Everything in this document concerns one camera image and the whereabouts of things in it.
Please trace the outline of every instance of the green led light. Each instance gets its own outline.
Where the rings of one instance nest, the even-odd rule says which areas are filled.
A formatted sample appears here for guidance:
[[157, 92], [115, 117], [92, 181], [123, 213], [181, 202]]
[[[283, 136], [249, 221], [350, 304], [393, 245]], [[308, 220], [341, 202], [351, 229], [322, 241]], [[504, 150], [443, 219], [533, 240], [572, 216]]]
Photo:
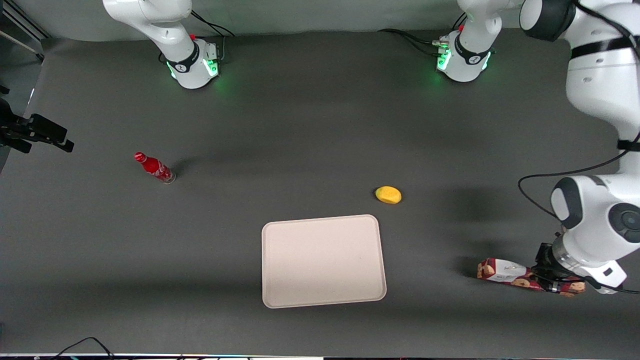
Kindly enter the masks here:
[[451, 59], [451, 50], [446, 50], [444, 54], [440, 55], [441, 59], [438, 60], [438, 68], [440, 70], [444, 70], [447, 68], [449, 64], [449, 60]]
[[169, 65], [169, 62], [166, 62], [166, 66], [169, 68], [169, 71], [171, 72], [171, 77], [175, 79], [175, 74], [173, 73], [173, 69], [171, 68], [171, 65]]
[[207, 72], [209, 72], [209, 75], [211, 75], [212, 78], [218, 75], [218, 62], [214, 60], [202, 59], [202, 63], [204, 64]]
[[489, 62], [489, 58], [491, 57], [491, 51], [486, 55], [486, 59], [484, 59], [484, 65], [482, 65], [482, 69], [486, 69], [486, 64]]

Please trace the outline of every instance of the bottle cap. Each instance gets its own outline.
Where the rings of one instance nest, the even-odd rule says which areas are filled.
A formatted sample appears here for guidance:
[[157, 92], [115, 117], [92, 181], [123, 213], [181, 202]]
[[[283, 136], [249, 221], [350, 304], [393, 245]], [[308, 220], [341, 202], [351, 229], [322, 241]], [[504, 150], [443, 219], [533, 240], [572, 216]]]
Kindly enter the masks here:
[[138, 162], [138, 163], [143, 163], [147, 160], [147, 155], [144, 155], [142, 152], [138, 151], [136, 152], [136, 154], [133, 156], [133, 158]]

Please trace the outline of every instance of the snack package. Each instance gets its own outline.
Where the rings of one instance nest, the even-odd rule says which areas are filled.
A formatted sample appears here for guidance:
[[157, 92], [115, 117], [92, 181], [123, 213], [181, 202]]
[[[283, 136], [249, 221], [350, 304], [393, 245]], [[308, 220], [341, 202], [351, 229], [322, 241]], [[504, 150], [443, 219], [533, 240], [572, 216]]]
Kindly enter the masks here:
[[[518, 286], [520, 288], [530, 289], [534, 291], [551, 291], [546, 290], [535, 280], [530, 268], [524, 265], [514, 263], [512, 261], [488, 258], [478, 264], [477, 278], [499, 282], [501, 284]], [[568, 277], [567, 280], [578, 280], [576, 277]], [[584, 281], [581, 282], [560, 282], [558, 284], [560, 295], [572, 297], [580, 293], [584, 293], [586, 286]]]

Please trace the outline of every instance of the gray wall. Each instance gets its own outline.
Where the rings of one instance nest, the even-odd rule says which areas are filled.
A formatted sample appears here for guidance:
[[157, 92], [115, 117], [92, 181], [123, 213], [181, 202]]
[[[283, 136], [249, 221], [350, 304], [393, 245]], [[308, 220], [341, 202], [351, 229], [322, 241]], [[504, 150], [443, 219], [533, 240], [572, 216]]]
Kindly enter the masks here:
[[[144, 38], [111, 19], [101, 0], [15, 2], [54, 37], [87, 41]], [[455, 0], [193, 0], [193, 9], [239, 34], [444, 29], [461, 13]], [[505, 27], [518, 26], [518, 10], [505, 10], [503, 18]], [[183, 24], [192, 33], [211, 34], [192, 17]]]

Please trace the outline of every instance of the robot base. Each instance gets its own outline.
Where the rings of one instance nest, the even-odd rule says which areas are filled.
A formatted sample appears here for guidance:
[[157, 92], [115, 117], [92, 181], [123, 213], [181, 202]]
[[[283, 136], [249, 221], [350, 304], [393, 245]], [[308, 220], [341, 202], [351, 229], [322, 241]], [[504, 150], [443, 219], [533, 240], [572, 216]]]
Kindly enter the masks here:
[[216, 44], [209, 44], [202, 39], [194, 40], [196, 46], [200, 48], [200, 56], [191, 66], [188, 72], [177, 72], [169, 66], [171, 76], [178, 83], [187, 89], [197, 89], [205, 86], [211, 79], [219, 74], [218, 67], [218, 50]]

